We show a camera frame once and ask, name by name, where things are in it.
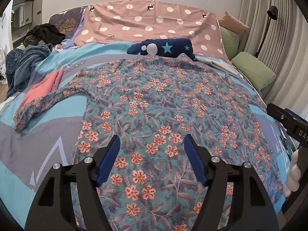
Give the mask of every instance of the dark blue blanket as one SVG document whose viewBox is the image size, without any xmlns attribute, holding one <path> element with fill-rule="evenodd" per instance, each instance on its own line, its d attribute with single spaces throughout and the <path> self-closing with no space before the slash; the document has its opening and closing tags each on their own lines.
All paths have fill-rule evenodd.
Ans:
<svg viewBox="0 0 308 231">
<path fill-rule="evenodd" d="M 139 53 L 141 55 L 159 55 L 170 58 L 177 58 L 184 53 L 190 59 L 195 59 L 192 42 L 186 38 L 145 40 L 130 46 L 127 53 L 132 55 Z"/>
<path fill-rule="evenodd" d="M 13 49 L 6 57 L 6 75 L 9 89 L 7 98 L 16 91 L 24 91 L 31 72 L 42 60 L 52 52 L 52 44 L 28 46 L 24 50 Z"/>
</svg>

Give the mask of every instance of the bed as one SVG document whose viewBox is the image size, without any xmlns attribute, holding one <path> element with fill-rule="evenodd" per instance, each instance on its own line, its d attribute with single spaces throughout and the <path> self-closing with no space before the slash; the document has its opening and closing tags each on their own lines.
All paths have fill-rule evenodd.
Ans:
<svg viewBox="0 0 308 231">
<path fill-rule="evenodd" d="M 188 133 L 227 163 L 249 161 L 279 212 L 290 165 L 282 140 L 292 141 L 265 113 L 249 80 L 186 55 L 126 52 L 142 40 L 182 37 L 191 39 L 197 57 L 232 65 L 215 14 L 176 3 L 124 0 L 64 11 L 50 22 L 67 30 L 69 39 L 37 65 L 24 92 L 0 104 L 0 197 L 20 226 L 54 163 L 79 162 L 113 134 L 120 137 L 121 150 L 98 192 L 114 230 L 191 229 L 206 188 L 182 146 Z M 62 94 L 42 97 L 16 115 L 26 92 L 60 68 Z M 96 80 L 87 80 L 89 73 Z M 93 85 L 85 87 L 90 80 Z M 227 224 L 232 193 L 230 183 L 219 228 Z M 75 186 L 72 196 L 76 221 L 84 227 Z"/>
</svg>

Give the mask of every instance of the pillow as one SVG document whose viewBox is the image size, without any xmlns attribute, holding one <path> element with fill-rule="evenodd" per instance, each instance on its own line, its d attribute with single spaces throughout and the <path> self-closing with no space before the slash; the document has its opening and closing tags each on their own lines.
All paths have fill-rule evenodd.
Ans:
<svg viewBox="0 0 308 231">
<path fill-rule="evenodd" d="M 219 25 L 237 33 L 238 35 L 249 28 L 247 25 L 234 18 L 232 15 L 229 15 L 227 11 L 224 13 L 224 16 L 219 20 Z"/>
<path fill-rule="evenodd" d="M 240 52 L 231 62 L 246 75 L 258 91 L 265 88 L 276 78 L 271 69 L 247 52 Z"/>
<path fill-rule="evenodd" d="M 224 50 L 229 60 L 231 60 L 237 54 L 240 37 L 236 33 L 224 27 L 220 27 L 220 32 L 222 36 L 222 42 L 224 44 Z"/>
</svg>

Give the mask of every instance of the light blue star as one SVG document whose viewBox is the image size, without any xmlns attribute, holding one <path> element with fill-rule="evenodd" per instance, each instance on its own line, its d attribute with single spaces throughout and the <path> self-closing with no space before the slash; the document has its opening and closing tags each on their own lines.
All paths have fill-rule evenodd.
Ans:
<svg viewBox="0 0 308 231">
<path fill-rule="evenodd" d="M 164 51 L 164 54 L 167 53 L 167 52 L 169 52 L 170 54 L 172 54 L 172 53 L 171 53 L 171 50 L 170 50 L 172 46 L 173 46 L 173 45 L 168 45 L 168 43 L 166 43 L 165 46 L 161 46 L 161 47 L 164 48 L 164 50 L 165 50 L 165 51 Z"/>
</svg>

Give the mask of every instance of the metal screw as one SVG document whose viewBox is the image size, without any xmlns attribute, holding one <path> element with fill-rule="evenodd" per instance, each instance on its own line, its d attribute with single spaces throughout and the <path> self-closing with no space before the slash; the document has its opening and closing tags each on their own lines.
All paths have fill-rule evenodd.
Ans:
<svg viewBox="0 0 308 231">
<path fill-rule="evenodd" d="M 55 163 L 54 165 L 52 165 L 52 168 L 53 169 L 58 169 L 61 167 L 61 164 L 60 163 Z"/>
<path fill-rule="evenodd" d="M 92 157 L 87 157 L 87 158 L 84 159 L 85 163 L 91 163 L 92 161 L 93 161 Z"/>
<path fill-rule="evenodd" d="M 214 162 L 214 163 L 218 163 L 220 161 L 220 158 L 219 157 L 212 157 L 211 161 Z"/>
<path fill-rule="evenodd" d="M 244 167 L 246 167 L 246 168 L 251 168 L 251 164 L 250 164 L 249 162 L 245 162 L 245 163 L 244 163 Z"/>
</svg>

